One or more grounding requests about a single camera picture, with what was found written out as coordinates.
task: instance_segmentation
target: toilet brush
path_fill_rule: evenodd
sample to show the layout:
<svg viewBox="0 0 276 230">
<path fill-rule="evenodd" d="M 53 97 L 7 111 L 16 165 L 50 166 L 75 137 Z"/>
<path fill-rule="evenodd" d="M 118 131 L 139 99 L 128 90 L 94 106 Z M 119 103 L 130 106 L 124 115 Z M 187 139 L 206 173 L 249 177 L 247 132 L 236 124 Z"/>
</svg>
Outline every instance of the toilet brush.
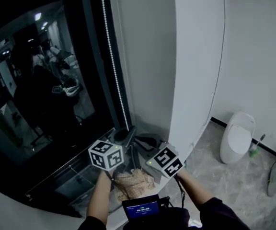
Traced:
<svg viewBox="0 0 276 230">
<path fill-rule="evenodd" d="M 263 134 L 262 137 L 256 144 L 252 144 L 249 148 L 249 156 L 250 158 L 254 157 L 259 152 L 258 144 L 265 138 L 266 134 Z"/>
</svg>

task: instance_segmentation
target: beige plaid cloth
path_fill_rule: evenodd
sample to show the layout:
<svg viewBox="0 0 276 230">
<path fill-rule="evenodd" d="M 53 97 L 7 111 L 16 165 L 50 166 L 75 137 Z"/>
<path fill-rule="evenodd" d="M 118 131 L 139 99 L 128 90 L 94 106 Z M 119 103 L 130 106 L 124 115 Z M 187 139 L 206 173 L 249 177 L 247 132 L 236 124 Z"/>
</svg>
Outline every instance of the beige plaid cloth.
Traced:
<svg viewBox="0 0 276 230">
<path fill-rule="evenodd" d="M 115 178 L 115 181 L 120 185 L 120 189 L 116 187 L 115 196 L 119 201 L 138 198 L 144 193 L 146 189 L 155 188 L 154 178 L 140 169 L 131 170 L 128 172 L 120 173 Z"/>
</svg>

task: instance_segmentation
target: toilet seat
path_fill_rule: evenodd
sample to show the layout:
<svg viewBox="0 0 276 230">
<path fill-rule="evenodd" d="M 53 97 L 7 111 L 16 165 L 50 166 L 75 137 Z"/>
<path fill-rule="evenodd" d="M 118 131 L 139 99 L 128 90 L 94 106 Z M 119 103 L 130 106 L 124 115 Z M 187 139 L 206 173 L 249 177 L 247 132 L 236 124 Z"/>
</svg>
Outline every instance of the toilet seat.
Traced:
<svg viewBox="0 0 276 230">
<path fill-rule="evenodd" d="M 232 125 L 228 132 L 228 143 L 230 148 L 238 153 L 245 154 L 251 143 L 251 133 L 243 127 Z"/>
</svg>

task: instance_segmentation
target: tile floor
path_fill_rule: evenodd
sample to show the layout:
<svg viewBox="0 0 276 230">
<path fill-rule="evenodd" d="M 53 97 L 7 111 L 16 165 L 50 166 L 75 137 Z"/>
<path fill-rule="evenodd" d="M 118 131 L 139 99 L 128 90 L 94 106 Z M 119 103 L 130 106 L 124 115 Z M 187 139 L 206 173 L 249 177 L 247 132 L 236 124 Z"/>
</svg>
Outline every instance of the tile floor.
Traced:
<svg viewBox="0 0 276 230">
<path fill-rule="evenodd" d="M 276 230 L 276 195 L 266 194 L 268 173 L 276 157 L 261 149 L 250 158 L 246 154 L 239 162 L 225 165 L 219 148 L 225 128 L 210 122 L 194 151 L 187 159 L 187 170 L 216 197 L 231 207 L 252 230 Z M 160 191 L 169 196 L 175 207 L 181 206 L 181 195 L 175 180 Z M 200 220 L 199 212 L 186 195 L 184 207 L 191 219 Z"/>
</svg>

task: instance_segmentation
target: screen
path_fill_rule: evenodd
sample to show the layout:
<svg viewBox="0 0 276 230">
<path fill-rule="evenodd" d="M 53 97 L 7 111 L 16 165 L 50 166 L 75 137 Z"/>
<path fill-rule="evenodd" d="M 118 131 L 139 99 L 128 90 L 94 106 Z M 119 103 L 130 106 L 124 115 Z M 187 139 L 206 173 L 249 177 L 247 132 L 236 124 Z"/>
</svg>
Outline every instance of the screen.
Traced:
<svg viewBox="0 0 276 230">
<path fill-rule="evenodd" d="M 159 213 L 157 202 L 126 207 L 129 218 L 145 217 Z"/>
</svg>

